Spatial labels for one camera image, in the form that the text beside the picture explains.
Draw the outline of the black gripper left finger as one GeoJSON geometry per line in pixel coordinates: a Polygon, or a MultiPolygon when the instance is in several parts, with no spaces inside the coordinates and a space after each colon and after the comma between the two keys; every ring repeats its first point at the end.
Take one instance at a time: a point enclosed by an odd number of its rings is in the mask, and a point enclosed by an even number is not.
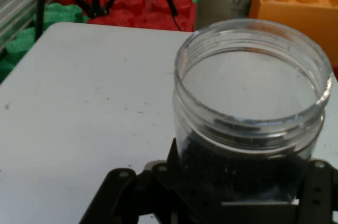
{"type": "Polygon", "coordinates": [[[222,222],[219,202],[179,171],[175,142],[166,161],[150,162],[140,174],[108,172],[80,223],[139,223],[148,214],[159,223],[222,222]]]}

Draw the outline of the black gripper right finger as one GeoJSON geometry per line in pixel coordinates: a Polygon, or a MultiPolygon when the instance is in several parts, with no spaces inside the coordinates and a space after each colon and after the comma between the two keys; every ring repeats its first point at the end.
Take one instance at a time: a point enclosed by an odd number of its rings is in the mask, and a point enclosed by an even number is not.
{"type": "Polygon", "coordinates": [[[323,160],[307,167],[299,194],[297,223],[337,223],[337,169],[323,160]]]}

